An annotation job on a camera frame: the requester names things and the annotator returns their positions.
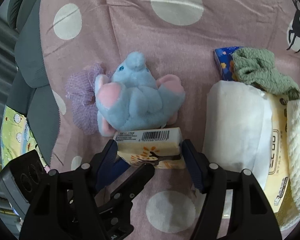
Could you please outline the blue elephant plush toy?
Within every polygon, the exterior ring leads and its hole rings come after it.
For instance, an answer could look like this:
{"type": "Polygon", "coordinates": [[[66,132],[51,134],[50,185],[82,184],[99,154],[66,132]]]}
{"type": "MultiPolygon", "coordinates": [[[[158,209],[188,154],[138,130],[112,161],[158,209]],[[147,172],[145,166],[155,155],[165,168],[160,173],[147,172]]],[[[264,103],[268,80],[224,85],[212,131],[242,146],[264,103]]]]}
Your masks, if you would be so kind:
{"type": "Polygon", "coordinates": [[[185,90],[176,75],[155,79],[143,53],[134,51],[111,77],[98,75],[94,83],[99,133],[154,129],[176,122],[185,90]]]}

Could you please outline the colourful cartoon quilt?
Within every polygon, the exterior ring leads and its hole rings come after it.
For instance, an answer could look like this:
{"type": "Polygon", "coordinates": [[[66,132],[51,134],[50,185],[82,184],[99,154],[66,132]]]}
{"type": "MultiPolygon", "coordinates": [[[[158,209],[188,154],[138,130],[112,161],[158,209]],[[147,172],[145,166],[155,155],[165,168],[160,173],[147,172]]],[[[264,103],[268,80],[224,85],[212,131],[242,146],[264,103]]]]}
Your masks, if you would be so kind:
{"type": "Polygon", "coordinates": [[[1,124],[0,148],[2,168],[11,160],[31,150],[36,150],[44,170],[46,172],[50,170],[40,152],[27,118],[8,106],[5,106],[1,124]]]}

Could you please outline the cream yellow towel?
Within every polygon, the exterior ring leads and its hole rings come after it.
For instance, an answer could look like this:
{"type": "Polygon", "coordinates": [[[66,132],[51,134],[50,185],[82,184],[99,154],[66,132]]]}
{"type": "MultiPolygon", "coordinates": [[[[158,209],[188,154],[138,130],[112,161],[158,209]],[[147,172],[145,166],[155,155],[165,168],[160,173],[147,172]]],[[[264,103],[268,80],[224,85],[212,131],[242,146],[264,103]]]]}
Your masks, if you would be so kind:
{"type": "Polygon", "coordinates": [[[287,151],[289,182],[283,203],[275,215],[281,231],[300,220],[300,99],[287,103],[287,151]]]}

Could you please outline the green fuzzy towel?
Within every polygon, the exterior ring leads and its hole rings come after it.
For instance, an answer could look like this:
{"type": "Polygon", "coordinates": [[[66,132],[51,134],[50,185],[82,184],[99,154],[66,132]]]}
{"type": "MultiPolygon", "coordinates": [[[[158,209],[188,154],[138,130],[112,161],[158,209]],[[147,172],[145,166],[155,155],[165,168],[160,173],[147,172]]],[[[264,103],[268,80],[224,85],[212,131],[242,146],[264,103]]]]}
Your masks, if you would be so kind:
{"type": "Polygon", "coordinates": [[[242,47],[232,53],[234,74],[239,82],[252,85],[289,100],[300,98],[298,84],[275,67],[275,56],[269,50],[242,47]]]}

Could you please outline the purple mesh bath pouf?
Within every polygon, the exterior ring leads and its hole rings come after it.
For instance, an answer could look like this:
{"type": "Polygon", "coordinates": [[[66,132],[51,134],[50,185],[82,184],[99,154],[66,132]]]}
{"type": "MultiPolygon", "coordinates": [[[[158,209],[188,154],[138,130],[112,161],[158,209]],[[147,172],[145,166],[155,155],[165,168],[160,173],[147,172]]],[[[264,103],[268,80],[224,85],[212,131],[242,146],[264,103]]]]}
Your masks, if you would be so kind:
{"type": "Polygon", "coordinates": [[[84,68],[69,76],[66,85],[66,97],[71,101],[73,123],[85,134],[100,133],[111,137],[115,130],[103,119],[98,119],[95,103],[95,80],[104,74],[101,65],[84,68]]]}

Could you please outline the grey sofa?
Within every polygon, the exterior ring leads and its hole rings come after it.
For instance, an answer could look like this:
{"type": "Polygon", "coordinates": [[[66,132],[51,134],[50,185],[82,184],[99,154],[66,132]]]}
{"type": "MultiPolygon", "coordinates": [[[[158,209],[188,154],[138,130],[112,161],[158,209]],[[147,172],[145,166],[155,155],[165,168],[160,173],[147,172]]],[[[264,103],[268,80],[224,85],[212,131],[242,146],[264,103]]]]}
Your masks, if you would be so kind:
{"type": "Polygon", "coordinates": [[[59,109],[50,87],[40,40],[41,0],[10,0],[7,22],[19,34],[15,47],[17,75],[7,105],[27,118],[43,162],[51,165],[60,126],[59,109]]]}

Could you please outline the yellow small tissue pack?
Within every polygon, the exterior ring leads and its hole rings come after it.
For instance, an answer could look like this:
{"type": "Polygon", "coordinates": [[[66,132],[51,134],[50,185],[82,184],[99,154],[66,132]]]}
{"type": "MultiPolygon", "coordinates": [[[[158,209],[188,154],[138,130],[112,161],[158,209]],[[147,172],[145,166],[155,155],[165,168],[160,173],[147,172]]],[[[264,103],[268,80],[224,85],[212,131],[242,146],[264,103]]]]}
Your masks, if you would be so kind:
{"type": "Polygon", "coordinates": [[[118,156],[130,166],[152,164],[160,169],[184,169],[179,127],[116,132],[118,156]]]}

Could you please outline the blue small tissue pack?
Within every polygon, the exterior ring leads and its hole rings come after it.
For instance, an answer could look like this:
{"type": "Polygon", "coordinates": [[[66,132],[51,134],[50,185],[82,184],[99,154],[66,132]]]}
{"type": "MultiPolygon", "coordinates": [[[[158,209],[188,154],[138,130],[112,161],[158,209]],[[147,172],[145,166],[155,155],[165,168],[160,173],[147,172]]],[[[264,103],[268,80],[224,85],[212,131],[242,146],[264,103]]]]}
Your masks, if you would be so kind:
{"type": "Polygon", "coordinates": [[[241,47],[224,47],[214,50],[215,63],[220,71],[221,79],[224,81],[237,81],[232,54],[239,48],[241,47]]]}

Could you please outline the pink polka dot blanket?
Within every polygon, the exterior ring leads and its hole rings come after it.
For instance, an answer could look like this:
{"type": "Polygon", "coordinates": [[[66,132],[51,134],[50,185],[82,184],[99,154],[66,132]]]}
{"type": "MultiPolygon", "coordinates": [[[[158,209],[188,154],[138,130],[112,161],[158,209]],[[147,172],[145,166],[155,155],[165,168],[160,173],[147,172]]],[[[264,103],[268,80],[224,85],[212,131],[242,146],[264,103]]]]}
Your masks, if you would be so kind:
{"type": "Polygon", "coordinates": [[[74,124],[66,92],[71,75],[95,64],[113,72],[129,53],[144,53],[155,78],[181,79],[186,98],[176,126],[201,150],[206,95],[220,79],[216,48],[268,49],[300,88],[300,39],[288,44],[294,14],[292,0],[41,0],[43,59],[60,111],[51,168],[73,170],[107,143],[74,124]]]}

